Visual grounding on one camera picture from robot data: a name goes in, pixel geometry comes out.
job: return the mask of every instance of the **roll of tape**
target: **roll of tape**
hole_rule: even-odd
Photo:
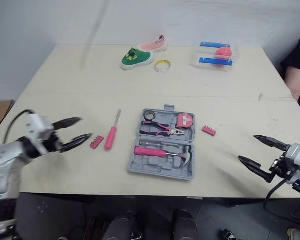
[[[154,111],[145,111],[143,117],[147,121],[152,121],[156,118],[156,113]]]
[[[165,69],[159,68],[158,65],[159,64],[168,64],[168,67]],[[154,65],[154,69],[158,72],[158,73],[165,73],[167,71],[169,71],[171,69],[171,62],[169,62],[168,60],[159,60],[155,63]]]

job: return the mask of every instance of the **claw hammer head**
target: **claw hammer head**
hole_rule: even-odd
[[[189,152],[190,147],[189,146],[185,146],[183,148],[183,154],[182,154],[182,158],[184,159],[183,164],[181,165],[180,168],[185,167],[191,160],[191,153]]]

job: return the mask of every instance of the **hammer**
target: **hammer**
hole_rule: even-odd
[[[191,153],[189,153],[189,146],[185,146],[183,148],[183,152],[181,154],[176,153],[170,153],[163,150],[157,150],[157,149],[148,149],[148,148],[142,148],[142,147],[136,147],[134,149],[134,154],[136,155],[145,155],[145,156],[154,156],[154,157],[180,157],[183,160],[183,164],[181,164],[180,168],[183,168],[186,166],[190,160],[191,160]]]

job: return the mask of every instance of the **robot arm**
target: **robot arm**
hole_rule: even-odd
[[[74,125],[81,118],[68,118],[50,124],[46,117],[34,113],[28,116],[28,136],[0,145],[0,239],[19,239],[15,236],[15,209],[20,192],[22,168],[48,153],[72,150],[92,135],[84,134],[63,144],[56,131]]]
[[[275,176],[286,179],[287,184],[292,184],[292,188],[300,193],[300,144],[285,144],[274,138],[254,135],[263,144],[269,147],[275,147],[284,153],[279,159],[276,159],[268,172],[261,170],[261,165],[249,158],[239,156],[238,159],[246,166],[251,172],[257,174],[271,183]]]

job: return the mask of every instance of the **pink shoe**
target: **pink shoe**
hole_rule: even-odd
[[[142,52],[162,52],[166,50],[168,44],[163,35],[159,36],[159,39],[153,42],[138,45],[136,48]]]

